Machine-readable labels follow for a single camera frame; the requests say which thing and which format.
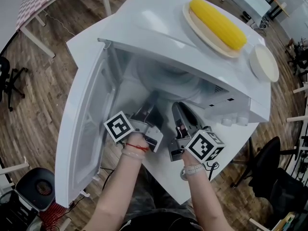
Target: white wristband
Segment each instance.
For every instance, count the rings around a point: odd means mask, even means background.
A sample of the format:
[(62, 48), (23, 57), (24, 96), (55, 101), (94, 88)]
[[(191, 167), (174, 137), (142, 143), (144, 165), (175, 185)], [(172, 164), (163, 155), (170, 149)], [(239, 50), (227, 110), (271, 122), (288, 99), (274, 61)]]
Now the white wristband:
[(202, 164), (184, 167), (181, 171), (180, 176), (181, 176), (182, 180), (187, 180), (186, 174), (194, 175), (194, 174), (196, 174), (197, 172), (199, 172), (203, 169), (205, 169), (205, 168)]
[(132, 157), (132, 158), (139, 159), (139, 160), (145, 159), (145, 156), (141, 156), (137, 153), (131, 152), (131, 151), (126, 150), (126, 149), (122, 149), (122, 154), (129, 156), (129, 157)]

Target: corn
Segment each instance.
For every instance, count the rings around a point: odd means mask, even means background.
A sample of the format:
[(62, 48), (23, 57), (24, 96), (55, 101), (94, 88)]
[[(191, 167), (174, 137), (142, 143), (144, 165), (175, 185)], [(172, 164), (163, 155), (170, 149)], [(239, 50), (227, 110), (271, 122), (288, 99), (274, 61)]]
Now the corn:
[(238, 51), (247, 43), (247, 38), (241, 29), (207, 2), (192, 0), (190, 9), (230, 48)]

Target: open microwave door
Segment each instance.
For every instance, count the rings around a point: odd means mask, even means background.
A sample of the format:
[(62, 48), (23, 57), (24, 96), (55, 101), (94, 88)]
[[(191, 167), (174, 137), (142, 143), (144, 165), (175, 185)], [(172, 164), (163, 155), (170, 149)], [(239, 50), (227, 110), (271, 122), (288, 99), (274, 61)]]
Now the open microwave door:
[(61, 121), (55, 163), (56, 202), (74, 201), (100, 169), (108, 119), (115, 97), (108, 50), (94, 64), (79, 68)]

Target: camouflage pants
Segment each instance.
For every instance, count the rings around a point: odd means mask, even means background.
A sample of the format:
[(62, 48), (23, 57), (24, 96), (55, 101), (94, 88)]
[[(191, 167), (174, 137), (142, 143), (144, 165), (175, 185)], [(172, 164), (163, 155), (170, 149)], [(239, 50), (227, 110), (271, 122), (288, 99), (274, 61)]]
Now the camouflage pants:
[(196, 220), (191, 200), (179, 205), (142, 165), (124, 221), (157, 212), (173, 212)]

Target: hand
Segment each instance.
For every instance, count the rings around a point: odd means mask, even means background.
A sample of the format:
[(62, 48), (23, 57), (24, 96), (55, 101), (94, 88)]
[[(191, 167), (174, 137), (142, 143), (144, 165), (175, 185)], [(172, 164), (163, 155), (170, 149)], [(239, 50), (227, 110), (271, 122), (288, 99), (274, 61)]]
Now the hand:
[(200, 164), (200, 162), (187, 150), (184, 150), (182, 154), (182, 159), (184, 161), (185, 167)]
[[(145, 147), (145, 148), (149, 147), (149, 144), (144, 140), (142, 133), (132, 132), (127, 140), (127, 143), (131, 145), (136, 145), (136, 146), (138, 145), (140, 147)], [(138, 154), (144, 154), (143, 150), (137, 149), (133, 146), (126, 145), (125, 149), (138, 153)]]

